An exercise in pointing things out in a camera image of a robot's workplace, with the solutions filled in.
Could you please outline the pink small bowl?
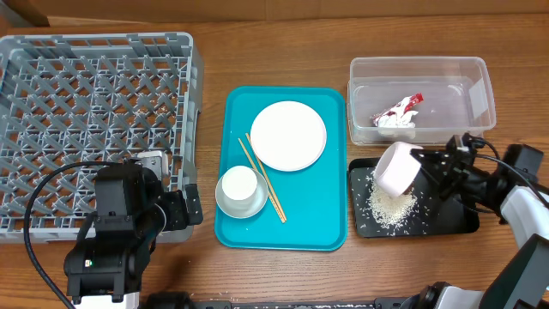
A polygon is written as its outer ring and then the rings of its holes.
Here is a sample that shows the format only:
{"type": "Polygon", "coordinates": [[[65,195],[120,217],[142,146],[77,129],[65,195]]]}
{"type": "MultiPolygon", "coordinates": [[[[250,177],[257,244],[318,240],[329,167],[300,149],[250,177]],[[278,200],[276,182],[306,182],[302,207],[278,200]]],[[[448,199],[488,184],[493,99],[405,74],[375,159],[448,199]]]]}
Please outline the pink small bowl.
{"type": "Polygon", "coordinates": [[[415,180],[421,164],[411,151],[421,146],[395,142],[380,157],[374,170],[375,183],[390,197],[402,195],[415,180]]]}

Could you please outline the grey bowl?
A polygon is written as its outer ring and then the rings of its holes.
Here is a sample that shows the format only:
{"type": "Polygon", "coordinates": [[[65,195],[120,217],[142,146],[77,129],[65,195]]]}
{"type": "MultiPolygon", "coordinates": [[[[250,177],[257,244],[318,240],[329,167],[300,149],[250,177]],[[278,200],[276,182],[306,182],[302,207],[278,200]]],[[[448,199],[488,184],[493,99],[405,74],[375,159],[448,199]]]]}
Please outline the grey bowl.
{"type": "Polygon", "coordinates": [[[255,172],[255,174],[257,177],[256,191],[251,197],[244,201],[235,201],[227,197],[221,188],[223,175],[220,177],[215,188],[215,200],[223,213],[235,219],[246,219],[256,215],[262,210],[268,199],[267,186],[263,182],[260,174],[258,172],[255,172]]]}

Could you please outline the white napkin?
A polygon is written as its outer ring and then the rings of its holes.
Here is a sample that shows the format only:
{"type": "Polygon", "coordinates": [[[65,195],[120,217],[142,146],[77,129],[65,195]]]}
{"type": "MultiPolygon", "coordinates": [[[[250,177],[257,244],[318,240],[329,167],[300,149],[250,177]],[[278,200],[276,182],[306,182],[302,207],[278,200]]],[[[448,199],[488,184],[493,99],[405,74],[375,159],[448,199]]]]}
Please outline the white napkin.
{"type": "Polygon", "coordinates": [[[375,126],[380,128],[414,128],[415,123],[412,121],[412,117],[417,114],[417,111],[408,111],[402,115],[397,112],[386,112],[377,118],[375,126]]]}

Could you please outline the white cup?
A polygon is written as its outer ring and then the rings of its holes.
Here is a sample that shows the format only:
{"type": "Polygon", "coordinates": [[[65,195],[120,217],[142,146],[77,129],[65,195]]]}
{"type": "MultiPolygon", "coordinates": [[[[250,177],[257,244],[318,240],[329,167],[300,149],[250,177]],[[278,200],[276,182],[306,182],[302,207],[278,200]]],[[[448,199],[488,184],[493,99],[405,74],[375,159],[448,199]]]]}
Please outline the white cup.
{"type": "Polygon", "coordinates": [[[221,180],[223,192],[232,200],[244,201],[257,188],[257,177],[249,167],[235,166],[226,171],[221,180]]]}

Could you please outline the white rice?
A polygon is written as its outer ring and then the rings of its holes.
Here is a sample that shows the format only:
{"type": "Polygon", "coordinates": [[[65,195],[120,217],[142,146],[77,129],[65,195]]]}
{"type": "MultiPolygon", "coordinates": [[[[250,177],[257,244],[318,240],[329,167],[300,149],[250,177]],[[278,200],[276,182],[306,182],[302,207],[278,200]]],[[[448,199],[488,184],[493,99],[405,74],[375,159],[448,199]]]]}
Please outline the white rice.
{"type": "Polygon", "coordinates": [[[414,190],[391,197],[374,180],[372,168],[353,170],[352,200],[357,233],[364,238],[427,235],[426,216],[420,205],[421,192],[414,190]]]}

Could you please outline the red snack wrapper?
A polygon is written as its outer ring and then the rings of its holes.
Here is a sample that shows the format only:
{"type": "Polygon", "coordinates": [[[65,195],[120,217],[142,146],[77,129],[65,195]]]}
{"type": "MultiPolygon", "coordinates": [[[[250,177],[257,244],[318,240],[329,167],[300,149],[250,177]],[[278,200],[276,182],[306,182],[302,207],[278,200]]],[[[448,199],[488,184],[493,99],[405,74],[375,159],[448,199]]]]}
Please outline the red snack wrapper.
{"type": "Polygon", "coordinates": [[[377,118],[386,112],[397,112],[398,114],[402,115],[405,112],[408,111],[415,111],[413,108],[417,106],[419,103],[421,103],[424,100],[422,93],[417,93],[413,96],[408,96],[403,98],[400,102],[394,104],[391,108],[380,112],[378,114],[375,114],[372,117],[372,123],[375,125],[375,122],[377,118]]]}

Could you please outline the wooden chopstick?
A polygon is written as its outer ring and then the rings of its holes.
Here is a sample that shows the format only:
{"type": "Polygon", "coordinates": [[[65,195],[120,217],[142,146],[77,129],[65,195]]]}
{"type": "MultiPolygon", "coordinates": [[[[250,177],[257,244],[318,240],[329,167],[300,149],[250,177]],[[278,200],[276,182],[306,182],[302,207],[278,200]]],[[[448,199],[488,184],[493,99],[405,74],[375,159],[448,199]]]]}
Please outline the wooden chopstick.
{"type": "MultiPolygon", "coordinates": [[[[244,154],[245,156],[247,157],[252,169],[255,171],[255,172],[258,172],[260,174],[260,176],[262,177],[262,180],[263,182],[265,183],[265,185],[267,185],[267,181],[266,179],[263,177],[262,173],[259,172],[259,169],[256,165],[256,163],[254,162],[254,160],[251,158],[251,155],[249,153],[249,151],[247,150],[247,148],[245,147],[244,145],[244,142],[242,141],[242,139],[240,137],[238,137],[238,143],[240,144],[242,150],[244,151],[244,154]]],[[[274,207],[274,210],[276,212],[276,214],[279,216],[280,220],[281,220],[281,223],[284,224],[286,223],[286,219],[283,217],[282,213],[281,213],[281,209],[280,207],[278,206],[278,204],[276,203],[273,195],[271,194],[271,191],[270,189],[268,188],[267,186],[267,194],[268,194],[268,199],[269,201],[271,202],[271,204],[273,205],[274,207]]]]}
{"type": "Polygon", "coordinates": [[[276,212],[277,212],[279,218],[281,219],[281,222],[282,222],[282,223],[286,223],[286,222],[287,222],[287,217],[286,217],[286,215],[285,215],[285,213],[284,213],[284,210],[283,210],[283,208],[281,207],[280,201],[279,201],[279,199],[278,199],[278,197],[277,197],[277,195],[276,195],[276,193],[275,193],[275,191],[274,191],[274,187],[272,186],[272,184],[271,184],[271,182],[270,182],[269,176],[268,176],[268,174],[267,174],[267,172],[266,172],[266,170],[265,170],[265,168],[264,168],[264,166],[263,166],[261,160],[260,160],[260,159],[258,158],[258,156],[256,155],[255,150],[252,150],[252,152],[253,152],[253,154],[254,154],[254,156],[255,156],[255,158],[256,158],[257,163],[259,164],[259,167],[260,167],[260,170],[261,170],[261,172],[262,172],[262,175],[263,175],[263,177],[265,178],[266,183],[267,183],[267,185],[268,185],[269,194],[270,194],[270,196],[271,196],[271,203],[273,204],[273,206],[274,206],[274,208],[275,208],[275,210],[276,210],[276,212]]]}

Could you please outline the large white plate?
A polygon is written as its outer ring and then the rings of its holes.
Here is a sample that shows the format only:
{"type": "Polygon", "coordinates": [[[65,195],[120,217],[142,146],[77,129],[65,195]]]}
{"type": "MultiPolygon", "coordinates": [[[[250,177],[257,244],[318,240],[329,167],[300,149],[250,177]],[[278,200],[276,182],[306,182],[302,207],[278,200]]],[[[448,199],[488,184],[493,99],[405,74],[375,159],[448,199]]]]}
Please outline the large white plate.
{"type": "Polygon", "coordinates": [[[297,172],[314,164],[327,143],[320,115],[297,101],[279,101],[262,109],[250,128],[250,145],[257,158],[282,172],[297,172]]]}

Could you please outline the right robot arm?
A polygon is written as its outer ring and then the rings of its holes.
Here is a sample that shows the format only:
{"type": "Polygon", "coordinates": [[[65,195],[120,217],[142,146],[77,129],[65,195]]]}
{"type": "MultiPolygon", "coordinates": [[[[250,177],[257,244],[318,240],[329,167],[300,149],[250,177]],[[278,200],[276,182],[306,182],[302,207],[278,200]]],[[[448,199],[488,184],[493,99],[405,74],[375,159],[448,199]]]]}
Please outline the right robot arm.
{"type": "Polygon", "coordinates": [[[510,227],[518,253],[484,291],[436,282],[402,303],[404,308],[546,308],[548,289],[548,189],[538,182],[543,154],[526,144],[511,144],[489,173],[475,167],[482,137],[454,136],[441,151],[412,149],[409,154],[441,200],[455,199],[473,212],[491,212],[510,227]]]}

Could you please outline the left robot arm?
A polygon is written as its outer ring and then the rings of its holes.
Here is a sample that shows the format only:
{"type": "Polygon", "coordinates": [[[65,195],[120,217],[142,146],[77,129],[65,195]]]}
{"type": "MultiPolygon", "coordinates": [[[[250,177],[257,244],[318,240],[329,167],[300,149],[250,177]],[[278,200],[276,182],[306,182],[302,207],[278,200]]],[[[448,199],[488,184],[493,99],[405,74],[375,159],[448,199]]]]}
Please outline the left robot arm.
{"type": "Polygon", "coordinates": [[[64,260],[67,295],[75,307],[137,304],[158,236],[202,223],[198,188],[166,191],[152,168],[126,161],[101,168],[94,192],[95,211],[64,260]]]}

